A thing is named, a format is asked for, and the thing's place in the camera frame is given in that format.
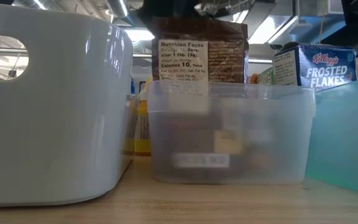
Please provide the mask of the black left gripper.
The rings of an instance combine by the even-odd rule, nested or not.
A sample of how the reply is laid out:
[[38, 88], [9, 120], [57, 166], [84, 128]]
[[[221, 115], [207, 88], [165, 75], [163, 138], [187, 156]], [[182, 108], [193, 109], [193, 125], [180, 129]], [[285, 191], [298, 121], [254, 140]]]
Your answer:
[[198, 0], [144, 0], [137, 11], [142, 19], [152, 17], [192, 17]]

